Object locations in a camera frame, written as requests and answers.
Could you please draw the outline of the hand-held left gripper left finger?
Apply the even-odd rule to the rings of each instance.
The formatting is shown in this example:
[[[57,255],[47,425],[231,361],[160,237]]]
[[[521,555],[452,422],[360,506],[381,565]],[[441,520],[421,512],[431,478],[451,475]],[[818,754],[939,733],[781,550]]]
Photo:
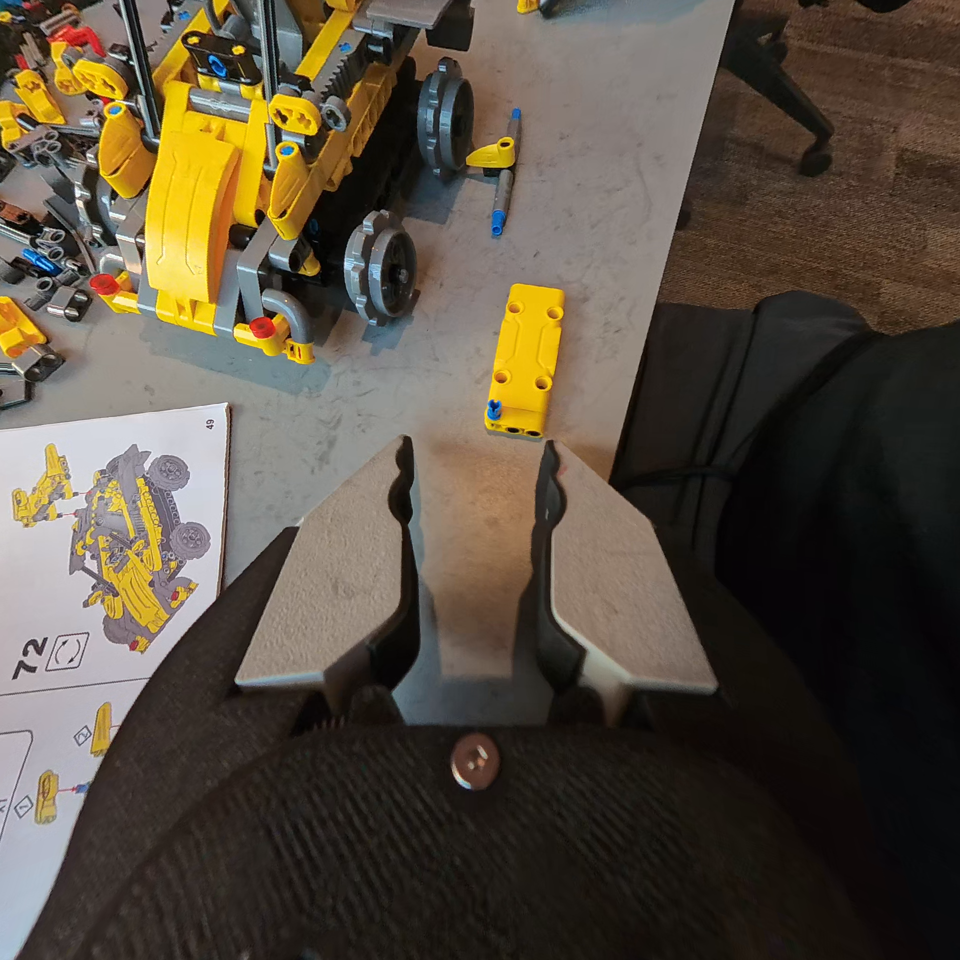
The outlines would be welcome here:
[[[399,435],[299,523],[235,683],[314,690],[346,711],[368,685],[394,690],[421,648],[410,533],[412,439]]]

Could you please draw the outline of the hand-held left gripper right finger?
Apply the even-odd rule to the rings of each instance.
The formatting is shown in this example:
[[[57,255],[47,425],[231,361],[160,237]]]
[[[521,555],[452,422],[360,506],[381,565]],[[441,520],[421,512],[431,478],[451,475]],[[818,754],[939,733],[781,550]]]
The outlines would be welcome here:
[[[690,726],[719,681],[649,519],[558,440],[534,489],[518,652],[549,727]]]

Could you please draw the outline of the short yellow beam with pins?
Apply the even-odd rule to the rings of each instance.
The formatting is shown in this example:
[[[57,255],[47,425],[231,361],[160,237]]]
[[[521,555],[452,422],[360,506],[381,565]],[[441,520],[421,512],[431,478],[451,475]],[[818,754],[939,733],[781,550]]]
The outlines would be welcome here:
[[[538,440],[545,433],[546,407],[524,409],[491,398],[486,403],[484,424],[492,433]]]

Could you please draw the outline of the yellow rectangular building panel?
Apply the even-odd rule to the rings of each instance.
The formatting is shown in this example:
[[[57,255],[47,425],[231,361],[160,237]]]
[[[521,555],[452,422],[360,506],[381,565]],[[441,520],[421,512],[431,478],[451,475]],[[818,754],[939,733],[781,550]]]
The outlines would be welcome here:
[[[565,315],[563,290],[515,283],[501,322],[488,400],[549,406]]]

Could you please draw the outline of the instruction booklet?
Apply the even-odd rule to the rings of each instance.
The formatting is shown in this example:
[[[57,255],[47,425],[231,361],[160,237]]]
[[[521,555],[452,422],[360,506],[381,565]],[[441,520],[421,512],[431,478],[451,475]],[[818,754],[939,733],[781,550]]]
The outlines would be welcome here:
[[[127,710],[219,594],[231,418],[2,431],[3,869],[57,869]]]

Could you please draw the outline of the yellow grey toy vehicle model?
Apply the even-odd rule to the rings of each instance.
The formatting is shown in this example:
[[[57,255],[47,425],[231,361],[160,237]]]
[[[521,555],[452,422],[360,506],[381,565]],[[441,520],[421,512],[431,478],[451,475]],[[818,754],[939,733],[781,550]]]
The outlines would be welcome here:
[[[418,162],[458,175],[474,128],[459,62],[419,80],[411,50],[425,34],[468,51],[473,2],[169,2],[154,54],[137,3],[118,6],[126,44],[74,68],[106,101],[103,301],[299,365],[315,359],[303,287],[342,289],[373,327],[408,316],[398,198]]]

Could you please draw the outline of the grey shaft with yellow lever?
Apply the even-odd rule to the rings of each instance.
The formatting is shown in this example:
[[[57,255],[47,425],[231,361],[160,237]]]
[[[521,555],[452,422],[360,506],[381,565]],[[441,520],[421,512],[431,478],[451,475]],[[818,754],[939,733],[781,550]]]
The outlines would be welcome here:
[[[466,157],[471,168],[482,169],[486,179],[496,182],[493,207],[490,213],[490,233],[500,237],[505,229],[516,180],[522,143],[522,110],[511,110],[506,133],[495,142],[472,150]]]

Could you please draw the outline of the pile of small building pieces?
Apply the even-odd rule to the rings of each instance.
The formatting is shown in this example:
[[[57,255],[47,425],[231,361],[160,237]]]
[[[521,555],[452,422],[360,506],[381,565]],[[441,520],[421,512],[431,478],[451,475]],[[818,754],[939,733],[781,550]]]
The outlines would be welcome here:
[[[2,185],[36,174],[37,212],[2,196],[2,410],[24,405],[65,364],[36,322],[78,323],[92,304],[94,255],[112,235],[97,168],[105,99],[82,68],[107,46],[85,11],[93,2],[2,2]]]

